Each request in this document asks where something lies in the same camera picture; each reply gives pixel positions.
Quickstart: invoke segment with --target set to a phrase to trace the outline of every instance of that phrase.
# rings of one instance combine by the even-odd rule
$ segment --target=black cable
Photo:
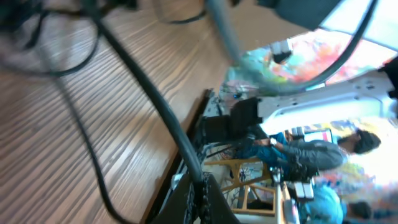
[[[99,8],[99,11],[102,16],[108,15],[113,9],[116,9],[119,6],[119,4],[116,4],[114,1],[107,1],[104,6]],[[80,19],[82,17],[88,17],[86,12],[82,9],[77,10],[77,11],[70,11],[68,9],[48,9],[51,13],[54,14],[60,14],[68,17],[76,17],[77,19]]]
[[[155,11],[155,15],[157,16],[157,19],[160,22],[163,22],[166,24],[176,24],[176,25],[188,24],[191,22],[199,21],[200,19],[202,19],[206,16],[206,9],[203,7],[202,11],[199,12],[199,14],[197,14],[196,16],[193,16],[188,19],[179,20],[179,21],[177,21],[177,20],[169,21],[164,16],[163,7],[162,7],[162,3],[160,3],[160,0],[152,0],[152,4],[154,6],[154,11]]]
[[[176,142],[179,152],[181,153],[192,178],[194,184],[201,184],[203,173],[196,155],[196,152],[189,141],[187,134],[182,130],[178,119],[175,117],[169,104],[164,100],[156,87],[149,80],[148,76],[142,71],[138,64],[123,49],[121,44],[116,40],[115,36],[101,21],[102,15],[96,9],[92,0],[81,0],[83,9],[91,17],[92,21],[97,25],[98,30],[105,36],[106,40],[119,55],[127,68],[135,76],[136,80],[145,91],[149,99],[154,104],[160,117],[163,119],[166,127],[169,129],[174,141]]]
[[[55,83],[57,84],[58,88],[60,89],[65,101],[68,103],[68,107],[70,112],[72,113],[73,118],[76,121],[77,126],[79,127],[80,133],[83,136],[84,142],[86,144],[87,150],[90,153],[91,156],[91,161],[93,161],[93,165],[94,165],[94,170],[95,170],[95,174],[97,176],[97,183],[98,183],[98,187],[99,187],[99,191],[101,193],[101,197],[103,199],[105,208],[107,209],[107,211],[109,212],[109,214],[118,222],[122,223],[122,224],[135,224],[133,222],[130,222],[128,220],[126,220],[125,218],[123,218],[117,211],[116,209],[113,207],[112,205],[112,201],[109,197],[108,194],[108,190],[106,189],[106,184],[104,181],[104,175],[102,174],[101,171],[101,166],[100,163],[98,162],[98,158],[95,154],[94,148],[90,142],[90,138],[87,135],[86,129],[83,125],[83,123],[80,120],[80,116],[78,114],[78,112],[76,111],[72,99],[70,98],[70,95],[68,94],[68,92],[65,89],[64,84],[62,83],[61,79],[56,78],[55,79]]]
[[[94,41],[93,48],[91,49],[91,52],[87,55],[86,59],[84,59],[81,63],[74,66],[73,68],[69,68],[69,69],[61,70],[61,71],[40,72],[40,71],[35,71],[35,70],[23,69],[16,65],[12,65],[10,63],[6,63],[3,61],[0,61],[0,67],[5,68],[6,70],[10,70],[12,72],[19,72],[19,73],[24,73],[27,75],[35,75],[35,76],[40,76],[40,77],[63,77],[65,75],[70,75],[75,72],[78,72],[83,67],[85,67],[86,65],[89,64],[89,62],[91,61],[91,59],[94,57],[95,53],[97,52],[98,45],[100,42],[100,37],[101,37],[101,32],[97,31],[96,39]]]

